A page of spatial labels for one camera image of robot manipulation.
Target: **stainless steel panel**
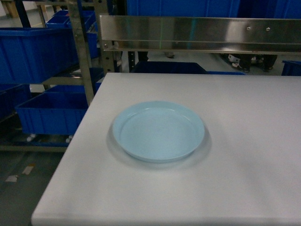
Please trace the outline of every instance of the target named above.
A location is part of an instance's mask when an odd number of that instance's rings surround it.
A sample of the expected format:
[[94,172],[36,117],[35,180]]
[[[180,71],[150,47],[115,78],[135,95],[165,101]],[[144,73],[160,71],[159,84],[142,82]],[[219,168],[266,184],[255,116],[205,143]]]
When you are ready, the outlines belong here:
[[104,50],[301,53],[301,20],[100,16]]

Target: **white table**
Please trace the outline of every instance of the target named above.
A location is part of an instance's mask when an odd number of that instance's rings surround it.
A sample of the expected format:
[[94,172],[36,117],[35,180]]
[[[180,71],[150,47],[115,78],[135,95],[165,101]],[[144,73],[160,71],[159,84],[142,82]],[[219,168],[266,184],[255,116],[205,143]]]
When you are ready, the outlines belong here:
[[[114,118],[152,100],[202,118],[192,155],[146,163],[116,145]],[[301,77],[107,74],[32,223],[301,225]]]

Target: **shoe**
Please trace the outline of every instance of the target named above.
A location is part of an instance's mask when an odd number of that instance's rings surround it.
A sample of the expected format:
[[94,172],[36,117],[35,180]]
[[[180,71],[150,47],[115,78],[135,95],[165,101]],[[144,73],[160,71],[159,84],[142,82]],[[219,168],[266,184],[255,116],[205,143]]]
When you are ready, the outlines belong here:
[[263,71],[264,71],[264,72],[270,72],[272,69],[273,69],[273,67],[269,67],[269,68],[265,67],[265,68],[263,69]]
[[174,53],[173,52],[164,52],[165,56],[168,58],[173,59],[174,58]]
[[233,63],[233,64],[232,64],[232,67],[235,68],[235,69],[237,69],[237,70],[243,71],[243,72],[245,72],[245,73],[249,73],[249,72],[250,72],[250,69],[248,69],[248,68],[242,68],[242,67],[239,65],[239,63]]

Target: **person's leg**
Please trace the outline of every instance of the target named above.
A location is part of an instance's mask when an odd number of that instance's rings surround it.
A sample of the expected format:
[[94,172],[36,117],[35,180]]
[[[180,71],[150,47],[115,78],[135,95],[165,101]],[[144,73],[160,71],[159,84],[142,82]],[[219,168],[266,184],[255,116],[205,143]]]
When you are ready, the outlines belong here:
[[148,52],[141,52],[138,51],[138,60],[139,61],[148,61],[148,57],[147,57]]
[[240,61],[239,63],[233,63],[232,67],[244,71],[246,73],[250,72],[251,67],[251,54],[240,54]]
[[278,55],[263,55],[264,71],[269,72],[273,69],[273,65],[277,60]]

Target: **light blue plate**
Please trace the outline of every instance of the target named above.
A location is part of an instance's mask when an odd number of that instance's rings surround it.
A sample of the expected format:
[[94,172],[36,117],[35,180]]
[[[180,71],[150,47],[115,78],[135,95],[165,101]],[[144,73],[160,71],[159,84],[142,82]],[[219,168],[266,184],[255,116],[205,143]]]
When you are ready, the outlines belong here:
[[118,115],[113,134],[131,156],[148,162],[171,162],[192,153],[205,128],[192,110],[164,101],[133,105]]

